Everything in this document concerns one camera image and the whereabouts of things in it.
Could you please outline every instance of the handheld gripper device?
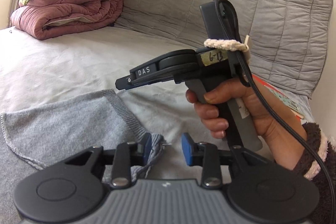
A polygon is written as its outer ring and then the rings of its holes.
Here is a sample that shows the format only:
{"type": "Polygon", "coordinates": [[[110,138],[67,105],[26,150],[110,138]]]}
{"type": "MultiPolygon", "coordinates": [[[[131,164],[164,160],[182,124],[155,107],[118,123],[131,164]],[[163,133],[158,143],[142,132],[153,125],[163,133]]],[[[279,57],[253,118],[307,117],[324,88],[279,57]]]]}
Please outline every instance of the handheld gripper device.
{"type": "MultiPolygon", "coordinates": [[[[221,25],[215,9],[215,0],[200,6],[209,38],[235,39],[238,26],[232,32],[231,7],[221,6],[221,25]]],[[[201,103],[206,103],[204,94],[216,88],[222,82],[239,77],[243,85],[249,85],[240,67],[236,52],[204,47],[195,50],[179,50],[163,54],[130,70],[130,75],[118,79],[118,90],[133,89],[143,85],[174,80],[176,84],[184,82],[194,91],[201,103]]],[[[255,131],[251,116],[241,99],[231,99],[216,105],[219,117],[229,123],[226,130],[228,146],[244,146],[252,151],[262,148],[262,142],[255,131]]]]}

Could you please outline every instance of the blue gripper pad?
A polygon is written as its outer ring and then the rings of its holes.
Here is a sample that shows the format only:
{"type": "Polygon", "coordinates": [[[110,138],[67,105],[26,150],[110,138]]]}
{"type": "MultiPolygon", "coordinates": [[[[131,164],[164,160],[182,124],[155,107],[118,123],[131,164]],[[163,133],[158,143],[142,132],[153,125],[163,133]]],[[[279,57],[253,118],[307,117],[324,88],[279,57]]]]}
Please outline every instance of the blue gripper pad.
{"type": "Polygon", "coordinates": [[[192,144],[189,142],[188,137],[185,133],[182,134],[181,137],[182,143],[182,151],[184,154],[185,162],[188,166],[193,165],[193,147],[192,144]]]}

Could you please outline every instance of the finger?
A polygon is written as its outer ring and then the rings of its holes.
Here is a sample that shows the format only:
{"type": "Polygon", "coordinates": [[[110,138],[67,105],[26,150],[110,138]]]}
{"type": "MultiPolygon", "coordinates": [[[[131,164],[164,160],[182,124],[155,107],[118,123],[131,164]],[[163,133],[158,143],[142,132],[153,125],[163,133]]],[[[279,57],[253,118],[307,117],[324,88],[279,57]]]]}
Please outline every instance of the finger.
{"type": "Polygon", "coordinates": [[[194,104],[194,108],[201,119],[215,119],[219,115],[219,110],[214,105],[197,102],[194,104]]]}
{"type": "Polygon", "coordinates": [[[194,104],[194,103],[198,102],[196,93],[193,92],[193,91],[191,91],[191,90],[187,90],[186,91],[185,97],[187,98],[187,100],[188,100],[189,103],[194,104]]]}
{"type": "Polygon", "coordinates": [[[221,83],[214,90],[204,95],[209,104],[220,104],[231,98],[241,98],[247,92],[247,87],[240,83],[239,79],[230,79],[221,83]]]}
{"type": "Polygon", "coordinates": [[[226,130],[229,126],[227,120],[223,118],[201,119],[205,127],[213,132],[226,130]]]}
{"type": "Polygon", "coordinates": [[[225,131],[211,131],[211,136],[215,139],[222,139],[225,137],[225,131]]]}

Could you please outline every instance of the wrist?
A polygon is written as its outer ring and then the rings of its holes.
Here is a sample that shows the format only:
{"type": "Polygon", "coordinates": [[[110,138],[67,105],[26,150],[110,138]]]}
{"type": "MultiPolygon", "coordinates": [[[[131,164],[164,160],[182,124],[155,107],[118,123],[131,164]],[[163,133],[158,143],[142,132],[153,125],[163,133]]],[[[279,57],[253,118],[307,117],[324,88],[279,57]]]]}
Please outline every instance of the wrist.
{"type": "MultiPolygon", "coordinates": [[[[287,121],[287,123],[304,140],[307,140],[307,133],[298,120],[294,119],[293,121],[287,121]]],[[[264,139],[275,161],[279,165],[293,170],[305,150],[304,147],[275,120],[264,139]]]]}

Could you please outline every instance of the colorful book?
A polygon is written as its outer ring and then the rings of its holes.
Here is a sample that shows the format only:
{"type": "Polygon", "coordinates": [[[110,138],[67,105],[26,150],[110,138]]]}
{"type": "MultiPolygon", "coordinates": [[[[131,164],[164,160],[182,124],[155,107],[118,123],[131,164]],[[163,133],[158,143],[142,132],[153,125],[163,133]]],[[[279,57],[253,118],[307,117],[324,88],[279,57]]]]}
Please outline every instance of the colorful book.
{"type": "Polygon", "coordinates": [[[270,85],[269,83],[265,82],[264,80],[261,80],[259,77],[253,75],[253,78],[256,79],[258,82],[263,84],[268,90],[270,90],[278,99],[280,99],[286,106],[288,106],[293,113],[298,117],[299,119],[304,119],[305,116],[302,113],[302,110],[300,106],[289,99],[286,95],[284,95],[282,92],[276,89],[275,86],[270,85]]]}

